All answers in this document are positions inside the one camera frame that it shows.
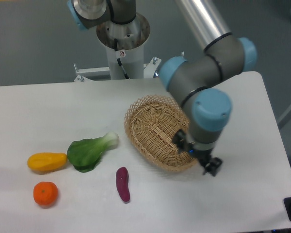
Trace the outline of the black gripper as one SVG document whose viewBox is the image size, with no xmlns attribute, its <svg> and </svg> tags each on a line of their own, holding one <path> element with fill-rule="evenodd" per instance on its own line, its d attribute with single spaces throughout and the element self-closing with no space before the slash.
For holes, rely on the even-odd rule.
<svg viewBox="0 0 291 233">
<path fill-rule="evenodd" d="M 203 175 L 207 173 L 216 176 L 221 169 L 223 160 L 211 156 L 215 147 L 215 142 L 201 143 L 191 138 L 186 138 L 184 130 L 178 130 L 172 138 L 172 143 L 176 145 L 178 154 L 186 151 L 190 156 L 196 158 L 200 165 L 203 166 Z"/>
</svg>

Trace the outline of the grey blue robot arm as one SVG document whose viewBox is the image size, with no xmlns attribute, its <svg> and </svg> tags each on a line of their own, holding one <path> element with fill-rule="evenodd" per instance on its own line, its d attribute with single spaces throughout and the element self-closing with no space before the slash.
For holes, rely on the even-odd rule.
<svg viewBox="0 0 291 233">
<path fill-rule="evenodd" d="M 172 141 L 179 151 L 196 158 L 205 173 L 215 176 L 222 160 L 211 152 L 232 110 L 227 94 L 215 88 L 251 70 L 257 60 L 252 41 L 236 38 L 211 0 L 178 0 L 178 8 L 194 33 L 204 56 L 194 63 L 182 56 L 166 61 L 159 78 L 189 118 L 188 132 Z M 104 45 L 113 80 L 144 78 L 144 59 L 138 53 L 150 34 L 148 20 L 137 13 L 133 0 L 70 0 L 67 6 L 80 29 L 95 28 Z"/>
</svg>

